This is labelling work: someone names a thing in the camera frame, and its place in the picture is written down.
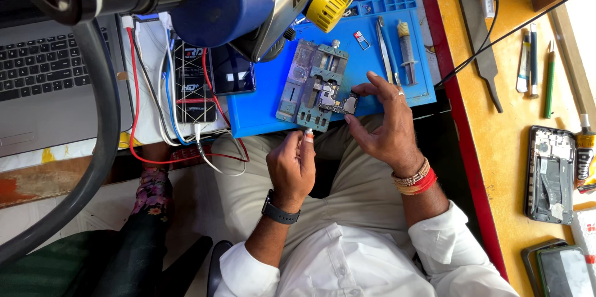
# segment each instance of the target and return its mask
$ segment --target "white shirt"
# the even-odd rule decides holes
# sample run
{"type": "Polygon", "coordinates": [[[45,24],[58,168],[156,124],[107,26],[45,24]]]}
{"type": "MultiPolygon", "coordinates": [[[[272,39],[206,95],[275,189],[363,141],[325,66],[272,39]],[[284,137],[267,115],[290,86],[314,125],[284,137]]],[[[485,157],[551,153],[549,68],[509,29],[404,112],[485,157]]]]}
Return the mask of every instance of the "white shirt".
{"type": "Polygon", "coordinates": [[[228,296],[518,296],[453,203],[408,230],[425,276],[388,234],[336,223],[296,247],[281,269],[252,257],[244,242],[220,258],[216,297],[228,296]]]}

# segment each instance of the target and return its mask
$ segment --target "red table edge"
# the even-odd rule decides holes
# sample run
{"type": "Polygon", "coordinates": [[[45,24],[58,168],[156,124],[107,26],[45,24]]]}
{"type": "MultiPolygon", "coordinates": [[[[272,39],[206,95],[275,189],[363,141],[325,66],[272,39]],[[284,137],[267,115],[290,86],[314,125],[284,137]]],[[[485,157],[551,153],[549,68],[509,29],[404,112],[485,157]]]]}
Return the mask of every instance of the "red table edge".
{"type": "MultiPolygon", "coordinates": [[[[435,46],[435,53],[439,65],[441,77],[446,76],[453,70],[454,63],[443,26],[443,19],[437,0],[422,0],[426,19],[430,28],[430,34],[435,46]]],[[[496,269],[501,273],[501,277],[509,281],[503,253],[499,245],[499,238],[496,233],[495,221],[490,211],[490,203],[486,194],[484,180],[482,180],[481,166],[476,155],[472,130],[466,115],[466,108],[459,90],[457,77],[452,78],[445,83],[445,92],[451,102],[451,115],[455,120],[459,132],[459,149],[464,161],[466,176],[470,184],[470,191],[478,217],[478,223],[481,228],[482,239],[485,244],[486,253],[496,269]]]]}

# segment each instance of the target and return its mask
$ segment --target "beige trousers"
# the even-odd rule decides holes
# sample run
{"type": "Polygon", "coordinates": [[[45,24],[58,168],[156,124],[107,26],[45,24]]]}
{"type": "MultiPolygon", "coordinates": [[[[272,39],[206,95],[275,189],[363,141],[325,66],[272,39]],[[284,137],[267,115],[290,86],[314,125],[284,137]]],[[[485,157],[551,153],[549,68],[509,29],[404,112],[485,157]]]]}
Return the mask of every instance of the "beige trousers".
{"type": "MultiPolygon", "coordinates": [[[[359,120],[372,131],[382,124],[383,115],[359,120]]],[[[215,173],[225,221],[237,240],[247,240],[261,217],[264,198],[273,188],[265,156],[285,137],[286,133],[272,133],[242,138],[250,156],[246,172],[239,177],[215,173]]],[[[212,151],[238,156],[229,136],[216,140],[212,151]]],[[[347,125],[327,133],[315,133],[315,152],[317,157],[341,160],[341,163],[329,196],[307,197],[302,204],[300,218],[288,231],[282,263],[302,240],[333,222],[389,233],[412,257],[415,250],[409,240],[402,198],[391,178],[391,168],[364,153],[347,125]]],[[[213,163],[227,173],[242,171],[242,162],[237,160],[214,156],[213,163]]]]}

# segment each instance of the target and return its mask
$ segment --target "floral fabric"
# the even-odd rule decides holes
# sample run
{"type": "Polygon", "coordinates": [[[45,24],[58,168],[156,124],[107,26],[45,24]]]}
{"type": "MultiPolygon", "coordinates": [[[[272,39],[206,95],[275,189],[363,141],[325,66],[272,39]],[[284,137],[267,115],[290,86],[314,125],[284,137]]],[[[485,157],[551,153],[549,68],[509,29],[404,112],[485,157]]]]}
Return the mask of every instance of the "floral fabric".
{"type": "Polygon", "coordinates": [[[145,168],[141,173],[141,185],[137,189],[137,201],[130,215],[154,215],[163,222],[172,217],[174,201],[168,174],[157,168],[145,168]]]}

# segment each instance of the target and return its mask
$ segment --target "yellow table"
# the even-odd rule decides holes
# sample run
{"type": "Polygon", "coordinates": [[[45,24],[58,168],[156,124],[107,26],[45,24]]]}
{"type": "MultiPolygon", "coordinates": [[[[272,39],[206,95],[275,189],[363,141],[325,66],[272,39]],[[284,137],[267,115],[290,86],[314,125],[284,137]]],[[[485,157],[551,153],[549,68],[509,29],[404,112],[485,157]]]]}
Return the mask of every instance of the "yellow table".
{"type": "MultiPolygon", "coordinates": [[[[459,1],[436,0],[436,2],[442,17],[452,62],[458,65],[473,54],[459,1]]],[[[536,15],[530,0],[501,0],[492,40],[496,40],[536,15]]],[[[491,22],[492,20],[487,20],[487,26],[490,26],[491,22]]],[[[526,218],[523,214],[529,128],[532,125],[542,125],[567,129],[574,133],[580,129],[578,110],[560,54],[557,54],[555,66],[554,114],[551,119],[542,118],[545,74],[548,65],[547,49],[548,43],[555,40],[555,36],[548,14],[535,23],[538,25],[539,99],[528,99],[527,95],[516,91],[523,39],[521,31],[493,46],[499,69],[495,83],[504,109],[502,114],[496,112],[484,81],[477,75],[475,65],[469,65],[460,72],[457,83],[446,84],[446,92],[454,108],[453,114],[460,133],[464,165],[479,214],[483,238],[487,248],[490,247],[491,242],[498,242],[502,258],[499,259],[498,254],[491,253],[489,249],[487,252],[496,265],[501,262],[502,275],[504,263],[506,275],[503,276],[508,277],[511,285],[521,296],[533,295],[520,256],[521,250],[555,237],[566,239],[569,243],[573,242],[568,226],[539,223],[526,218]],[[474,149],[464,151],[470,147],[475,148],[475,151],[474,149]]],[[[431,33],[437,46],[436,30],[433,30],[433,25],[431,25],[431,33]]],[[[589,200],[589,196],[579,196],[577,191],[574,193],[574,203],[589,200]]],[[[576,205],[576,209],[591,206],[590,204],[576,205]]]]}

